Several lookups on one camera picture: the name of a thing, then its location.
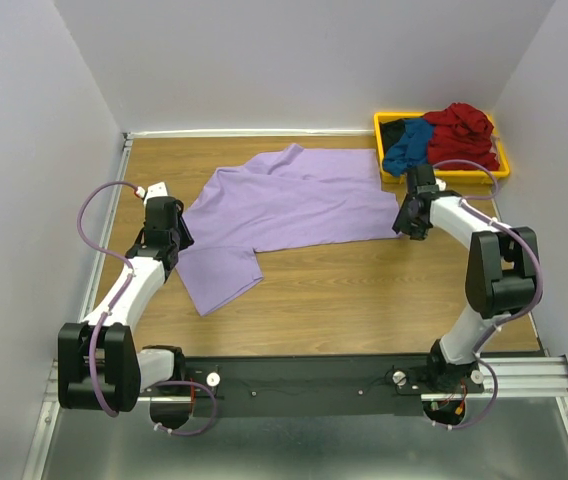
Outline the purple t shirt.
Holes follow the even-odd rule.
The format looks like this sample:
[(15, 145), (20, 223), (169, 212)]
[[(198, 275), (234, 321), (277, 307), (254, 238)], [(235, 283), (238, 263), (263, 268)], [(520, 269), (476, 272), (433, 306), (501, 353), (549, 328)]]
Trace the purple t shirt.
[(393, 239), (398, 212), (373, 150), (292, 144), (215, 170), (183, 215), (194, 243), (177, 273), (206, 316), (262, 280), (258, 254)]

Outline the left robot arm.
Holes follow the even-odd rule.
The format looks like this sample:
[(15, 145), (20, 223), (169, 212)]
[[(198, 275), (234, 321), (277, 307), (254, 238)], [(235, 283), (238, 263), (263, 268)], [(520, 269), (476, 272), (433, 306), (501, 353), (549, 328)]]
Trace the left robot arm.
[(65, 409), (129, 412), (140, 393), (155, 386), (178, 393), (186, 380), (178, 347), (137, 352), (135, 327), (152, 297), (175, 269), (179, 252), (193, 244), (172, 196), (145, 201), (145, 221), (123, 257), (123, 270), (102, 302), (79, 323), (58, 333), (58, 399)]

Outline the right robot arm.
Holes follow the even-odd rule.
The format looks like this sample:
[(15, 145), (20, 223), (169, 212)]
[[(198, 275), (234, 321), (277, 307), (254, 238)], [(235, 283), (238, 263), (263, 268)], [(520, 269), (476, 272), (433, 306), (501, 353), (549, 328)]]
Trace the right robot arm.
[(510, 227), (477, 210), (438, 181), (428, 164), (409, 169), (406, 185), (393, 230), (424, 240), (430, 229), (439, 228), (468, 250), (467, 305), (451, 330), (433, 344), (421, 372), (430, 389), (444, 392), (470, 375), (485, 344), (504, 324), (540, 302), (537, 237), (528, 227)]

